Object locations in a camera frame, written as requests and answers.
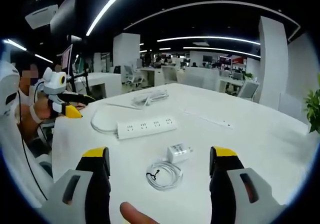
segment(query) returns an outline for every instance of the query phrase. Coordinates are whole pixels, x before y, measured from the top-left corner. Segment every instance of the electrical outlet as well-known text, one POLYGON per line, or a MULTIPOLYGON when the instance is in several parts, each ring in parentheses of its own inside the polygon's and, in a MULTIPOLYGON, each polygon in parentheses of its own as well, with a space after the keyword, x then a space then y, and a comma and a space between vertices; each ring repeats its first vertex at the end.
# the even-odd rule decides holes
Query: electrical outlet
POLYGON ((177 129, 172 117, 155 117, 132 122, 118 122, 117 135, 120 140, 137 138, 177 129))

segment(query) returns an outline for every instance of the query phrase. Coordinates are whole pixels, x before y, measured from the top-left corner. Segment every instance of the desk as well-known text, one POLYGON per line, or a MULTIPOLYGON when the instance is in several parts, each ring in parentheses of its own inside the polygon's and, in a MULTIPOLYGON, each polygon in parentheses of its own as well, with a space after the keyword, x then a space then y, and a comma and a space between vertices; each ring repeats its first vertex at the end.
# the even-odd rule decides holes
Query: desk
POLYGON ((165 84, 165 77, 161 68, 143 67, 137 70, 141 72, 148 86, 157 87, 165 84))
MULTIPOLYGON (((74 84, 76 91, 80 94, 87 94, 85 77, 78 77, 74 84)), ((89 87, 103 85, 102 96, 111 98, 122 94, 121 74, 93 72, 88 74, 89 87)))
POLYGON ((243 84, 245 83, 245 81, 244 80, 235 80, 235 79, 232 79, 231 77, 220 76, 220 86, 219 86, 220 93, 226 92, 227 83, 230 83, 234 86, 242 87, 243 84))
POLYGON ((175 118, 178 128, 156 135, 117 140, 96 132, 90 125, 95 110, 105 103, 129 105, 140 90, 90 103, 82 119, 58 117, 52 143, 53 179, 75 169, 87 150, 108 146, 110 153, 110 220, 123 223, 119 206, 132 203, 159 223, 204 224, 211 220, 210 147, 234 150, 245 167, 253 168, 272 187, 274 198, 284 204, 303 181, 316 147, 306 140, 308 126, 272 108, 231 95, 182 84, 150 90, 167 90, 169 98, 145 110, 121 108, 119 119, 161 115, 175 118), (226 121, 233 128, 211 123, 226 121), (193 149, 190 159, 179 164, 181 184, 170 191, 157 191, 146 180, 147 167, 166 156, 167 147, 184 143, 193 149))

